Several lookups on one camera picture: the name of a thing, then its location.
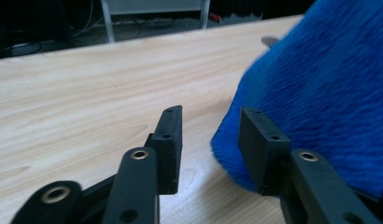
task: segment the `wood grain surface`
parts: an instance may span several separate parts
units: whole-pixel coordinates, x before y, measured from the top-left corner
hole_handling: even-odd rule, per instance
[[[161,197],[161,222],[284,223],[278,200],[238,187],[209,141],[263,36],[301,18],[137,39],[0,60],[0,224],[39,188],[85,189],[143,146],[164,109],[183,105],[179,192]]]

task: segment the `blue fuzzy object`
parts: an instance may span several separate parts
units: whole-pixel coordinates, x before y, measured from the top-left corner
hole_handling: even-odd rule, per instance
[[[211,144],[235,182],[255,190],[237,145],[241,106],[262,110],[292,148],[317,151],[350,186],[379,197],[383,0],[316,2],[244,74]]]

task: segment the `metal leg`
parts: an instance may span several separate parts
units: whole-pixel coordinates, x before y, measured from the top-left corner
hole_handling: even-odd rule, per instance
[[[109,4],[107,3],[107,0],[101,0],[101,4],[102,11],[104,12],[107,41],[109,43],[114,43],[115,36],[113,35],[112,19],[110,18]]]
[[[209,4],[210,0],[201,0],[201,16],[200,16],[200,28],[206,29],[208,24]]]

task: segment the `black plastic bracket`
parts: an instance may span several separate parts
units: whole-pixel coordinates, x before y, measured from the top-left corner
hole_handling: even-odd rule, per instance
[[[159,195],[175,194],[182,150],[182,106],[167,108],[144,147],[127,151],[119,172],[81,190],[58,181],[38,190],[12,224],[160,222]]]
[[[287,223],[380,223],[320,154],[291,151],[262,111],[241,110],[239,147],[261,195],[280,196]]]

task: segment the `blue towel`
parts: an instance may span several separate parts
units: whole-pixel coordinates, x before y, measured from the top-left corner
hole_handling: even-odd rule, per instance
[[[319,0],[243,75],[211,144],[234,181],[255,190],[237,146],[241,106],[262,110],[293,149],[317,151],[351,187],[380,197],[383,0]]]

